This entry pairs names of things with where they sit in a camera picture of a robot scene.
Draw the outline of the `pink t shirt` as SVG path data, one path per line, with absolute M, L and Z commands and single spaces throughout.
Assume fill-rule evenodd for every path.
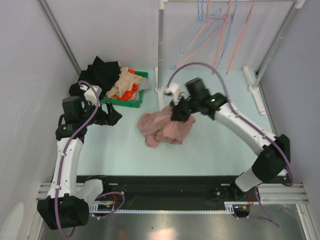
M 160 143 L 181 145 L 191 131 L 196 119 L 191 115 L 186 122 L 171 120 L 173 110 L 166 106 L 160 111 L 144 113 L 137 128 L 145 138 L 145 144 L 149 148 L 156 148 Z

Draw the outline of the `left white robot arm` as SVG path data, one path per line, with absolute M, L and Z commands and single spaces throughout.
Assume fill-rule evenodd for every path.
M 107 111 L 90 101 L 71 96 L 62 101 L 63 114 L 55 131 L 57 158 L 47 196 L 37 203 L 37 211 L 51 230 L 85 226 L 89 221 L 90 206 L 98 198 L 105 200 L 111 188 L 101 178 L 87 180 L 77 190 L 78 163 L 88 127 L 114 126 L 123 117 L 113 105 Z

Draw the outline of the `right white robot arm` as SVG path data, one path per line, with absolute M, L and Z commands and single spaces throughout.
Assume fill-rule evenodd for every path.
M 239 175 L 230 188 L 235 200 L 242 201 L 250 189 L 273 180 L 283 169 L 289 168 L 291 151 L 286 135 L 276 136 L 260 128 L 242 115 L 226 96 L 219 92 L 211 94 L 201 78 L 194 78 L 185 86 L 189 93 L 187 98 L 176 83 L 165 89 L 165 94 L 172 97 L 173 121 L 185 123 L 192 114 L 201 113 L 235 133 L 257 156 L 252 167 Z

